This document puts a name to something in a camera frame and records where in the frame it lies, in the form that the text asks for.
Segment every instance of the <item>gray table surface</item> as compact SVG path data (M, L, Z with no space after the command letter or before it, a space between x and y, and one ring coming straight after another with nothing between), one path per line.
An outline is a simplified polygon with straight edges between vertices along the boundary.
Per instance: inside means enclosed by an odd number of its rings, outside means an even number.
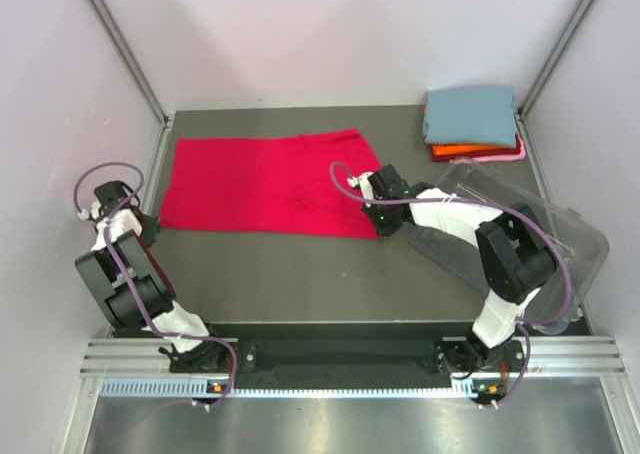
M168 140L154 212L169 187L178 139L284 137L358 128L383 164L410 184L434 182L421 106L179 111ZM528 161L496 163L537 193ZM179 302L205 320L471 320L482 298L415 251L402 233L385 241L279 233L165 229L152 248Z

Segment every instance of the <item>pink folded cloth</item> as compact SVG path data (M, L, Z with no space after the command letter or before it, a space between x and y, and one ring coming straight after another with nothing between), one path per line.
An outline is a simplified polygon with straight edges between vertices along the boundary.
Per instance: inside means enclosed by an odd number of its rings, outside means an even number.
M517 154L494 154L491 156L478 156L473 157L473 160L476 162L505 162L520 161L521 159L524 159L525 157L527 157L527 148L525 147L524 141L522 140L519 132L516 133L516 136L518 138L518 146L520 147L520 152L518 152Z

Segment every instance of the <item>blue folded cloth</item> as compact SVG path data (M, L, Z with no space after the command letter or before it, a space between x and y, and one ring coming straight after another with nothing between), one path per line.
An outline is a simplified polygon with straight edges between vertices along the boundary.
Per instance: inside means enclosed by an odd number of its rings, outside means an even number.
M517 127L513 88L429 91L422 129L428 144L495 144L514 148Z

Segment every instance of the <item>reflective metal surface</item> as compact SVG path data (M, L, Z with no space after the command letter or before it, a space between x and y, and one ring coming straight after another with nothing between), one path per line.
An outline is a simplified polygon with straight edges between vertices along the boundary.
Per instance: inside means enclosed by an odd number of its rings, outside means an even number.
M117 436L161 399L102 399ZM622 452L597 379L526 380L499 411L467 400L229 400L219 410L178 405L106 444L92 427L86 454Z

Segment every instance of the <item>white wall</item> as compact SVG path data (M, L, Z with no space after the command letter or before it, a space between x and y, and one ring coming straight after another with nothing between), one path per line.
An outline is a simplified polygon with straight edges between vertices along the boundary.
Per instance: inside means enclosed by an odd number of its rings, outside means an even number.
M523 99L578 0L107 0L165 109Z
M0 19L0 451L41 454L106 326L73 265L94 237L73 183L110 159L146 167L158 126L85 0L1 0Z
M640 394L640 4L599 0L529 116L552 194L610 254L587 302Z

